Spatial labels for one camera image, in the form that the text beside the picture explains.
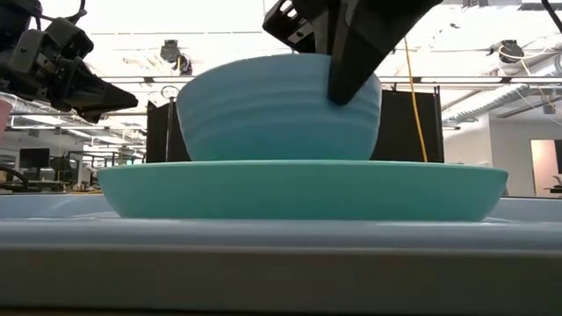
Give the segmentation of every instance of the wall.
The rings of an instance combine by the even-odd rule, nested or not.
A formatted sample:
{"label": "wall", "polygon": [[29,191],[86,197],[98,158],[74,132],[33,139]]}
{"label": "wall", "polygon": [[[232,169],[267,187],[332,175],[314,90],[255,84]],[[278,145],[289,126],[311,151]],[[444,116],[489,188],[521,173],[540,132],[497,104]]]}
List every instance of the wall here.
{"label": "wall", "polygon": [[4,150],[4,149],[0,149],[0,155],[8,155],[8,156],[12,156],[15,158],[16,160],[16,165],[14,166],[15,169],[19,168],[19,153],[18,152],[13,152],[11,150]]}
{"label": "wall", "polygon": [[488,116],[465,123],[459,131],[443,131],[445,161],[469,165],[490,165],[492,144]]}
{"label": "wall", "polygon": [[83,150],[83,143],[70,135],[54,135],[52,131],[39,130],[39,138],[27,132],[6,132],[0,140],[0,150],[19,152],[20,148],[49,147],[51,155],[62,155],[68,151]]}
{"label": "wall", "polygon": [[533,157],[533,175],[537,197],[556,198],[559,194],[552,194],[545,188],[551,188],[558,182],[552,177],[558,174],[558,161],[554,140],[532,140],[530,143]]}
{"label": "wall", "polygon": [[511,196],[534,197],[531,140],[562,139],[562,126],[549,120],[490,121],[493,166],[509,173]]}

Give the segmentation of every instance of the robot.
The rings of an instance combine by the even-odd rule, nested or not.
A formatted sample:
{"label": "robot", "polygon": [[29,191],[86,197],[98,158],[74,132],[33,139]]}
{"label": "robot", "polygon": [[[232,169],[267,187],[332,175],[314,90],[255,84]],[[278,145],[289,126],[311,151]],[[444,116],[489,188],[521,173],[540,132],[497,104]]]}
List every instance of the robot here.
{"label": "robot", "polygon": [[[415,23],[441,2],[278,0],[263,29],[294,52],[330,55],[328,98],[346,105]],[[548,0],[542,3],[562,32]],[[42,14],[40,0],[0,0],[0,92],[44,101],[59,111],[74,110],[91,123],[103,113],[138,104],[134,95],[96,77],[83,62],[94,48],[76,26],[86,14],[85,4],[81,0],[72,17],[50,18]],[[32,18],[36,30],[29,29]],[[45,31],[41,19],[52,21]],[[179,61],[183,75],[191,71],[180,54],[170,60]]]}

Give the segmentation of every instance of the light blue bowl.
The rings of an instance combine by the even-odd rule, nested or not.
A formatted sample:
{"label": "light blue bowl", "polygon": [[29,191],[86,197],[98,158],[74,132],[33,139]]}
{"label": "light blue bowl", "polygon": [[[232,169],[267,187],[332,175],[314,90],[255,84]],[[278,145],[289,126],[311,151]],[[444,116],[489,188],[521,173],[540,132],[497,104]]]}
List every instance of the light blue bowl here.
{"label": "light blue bowl", "polygon": [[179,162],[98,171],[124,218],[481,221],[508,174],[415,162]]}
{"label": "light blue bowl", "polygon": [[349,104],[332,104],[329,63],[321,54],[259,57],[186,84],[177,112],[192,160],[368,160],[378,134],[380,83],[373,75]]}

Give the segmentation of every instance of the ceiling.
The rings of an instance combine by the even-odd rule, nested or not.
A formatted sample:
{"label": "ceiling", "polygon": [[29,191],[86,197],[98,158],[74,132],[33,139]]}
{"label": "ceiling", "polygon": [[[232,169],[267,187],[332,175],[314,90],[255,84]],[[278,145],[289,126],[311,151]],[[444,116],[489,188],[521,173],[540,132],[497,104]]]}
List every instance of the ceiling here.
{"label": "ceiling", "polygon": [[[69,16],[79,0],[41,0],[48,16]],[[291,51],[262,31],[264,13],[273,0],[89,0],[83,28],[95,43],[86,62],[102,77],[177,75],[160,57],[165,40],[178,40],[193,62],[193,74],[250,57],[288,54]],[[429,12],[408,34],[413,74],[417,76],[514,75],[523,72],[520,63],[503,64],[489,47],[501,40],[517,40],[531,66],[550,58],[562,48],[562,36],[545,11],[520,11],[522,1],[490,1],[487,7],[464,8],[462,1],[446,1]],[[408,74],[404,42],[378,67],[380,76]],[[160,92],[166,83],[151,86],[111,80],[140,100],[145,112],[148,100],[166,102]],[[478,92],[470,87],[442,90],[442,105],[454,106]],[[523,117],[542,119],[541,111]],[[146,117],[111,117],[107,126],[145,126]]]}

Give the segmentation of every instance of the teal plate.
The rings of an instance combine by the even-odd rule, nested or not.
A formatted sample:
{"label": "teal plate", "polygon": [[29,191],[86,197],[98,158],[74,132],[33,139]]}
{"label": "teal plate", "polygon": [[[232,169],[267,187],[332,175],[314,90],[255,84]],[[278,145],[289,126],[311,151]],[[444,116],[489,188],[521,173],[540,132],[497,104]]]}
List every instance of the teal plate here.
{"label": "teal plate", "polygon": [[481,221],[503,170],[416,162],[174,162],[98,171],[123,218]]}

